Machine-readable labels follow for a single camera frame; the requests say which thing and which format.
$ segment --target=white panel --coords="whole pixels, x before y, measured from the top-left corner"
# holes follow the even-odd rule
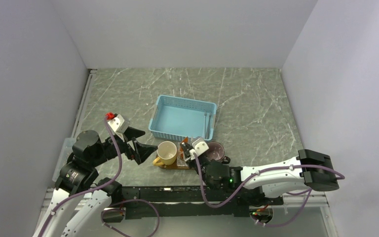
[[[87,70],[49,0],[0,0],[0,237],[32,236]]]
[[[277,198],[285,193],[300,193],[301,191],[307,190],[310,187],[303,182],[284,182],[278,184],[268,184],[262,186],[262,192],[267,198]]]
[[[82,237],[90,234],[92,229],[101,227],[101,213],[111,205],[111,196],[102,190],[92,194],[92,199],[78,211],[64,228],[62,236]]]
[[[53,2],[88,68],[280,68],[317,0]]]
[[[379,236],[379,0],[320,0],[282,73],[304,148],[346,176],[340,236]]]
[[[261,166],[243,166],[243,170],[240,171],[240,180],[244,181],[252,174],[257,171],[264,170],[271,167],[282,167],[282,166],[291,166],[291,165],[300,165],[300,161],[296,159],[296,157],[290,158],[288,160],[266,164]],[[301,168],[296,169],[278,169],[278,170],[270,170],[268,172],[260,173],[258,176],[250,179],[243,186],[247,189],[254,189],[262,185],[272,184],[276,187],[277,183],[282,182],[304,182],[304,178],[300,176],[300,173],[303,170]]]

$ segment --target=metal edge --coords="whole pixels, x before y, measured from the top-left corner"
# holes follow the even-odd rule
[[[326,231],[328,232],[328,237],[338,237],[338,231],[336,230],[335,223],[332,218],[329,206],[320,207],[322,213],[323,222],[325,223]]]
[[[91,69],[89,72],[88,80],[86,82],[85,90],[82,95],[82,100],[79,105],[79,109],[76,115],[75,125],[72,131],[72,137],[76,137],[80,133],[82,127],[83,119],[85,117],[86,107],[88,105],[89,97],[91,95],[92,86],[96,77],[97,70]]]

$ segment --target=blue tray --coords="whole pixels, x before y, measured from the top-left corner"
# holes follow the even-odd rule
[[[216,110],[215,103],[160,95],[149,131],[154,137],[167,140],[182,141],[186,137],[191,140],[200,136],[210,141],[213,139]]]

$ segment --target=gray marble surface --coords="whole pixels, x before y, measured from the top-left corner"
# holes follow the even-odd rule
[[[129,117],[144,130],[138,140],[158,145],[148,125],[159,95],[214,102],[218,106],[213,140],[223,144],[231,166],[279,162],[302,149],[297,127],[278,69],[255,68],[126,68],[99,69],[81,130],[95,130],[101,139],[107,112]],[[164,170],[123,158],[117,179],[122,185],[198,185],[193,170]],[[98,167],[100,178],[113,177],[118,159]]]

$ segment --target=mug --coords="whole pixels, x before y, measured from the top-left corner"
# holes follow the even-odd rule
[[[225,156],[225,148],[218,142],[208,142],[208,150],[205,152],[207,159],[215,160],[223,164],[229,164],[230,158]]]
[[[157,146],[157,157],[153,161],[153,165],[170,165],[173,164],[177,157],[177,147],[173,142],[162,142]]]

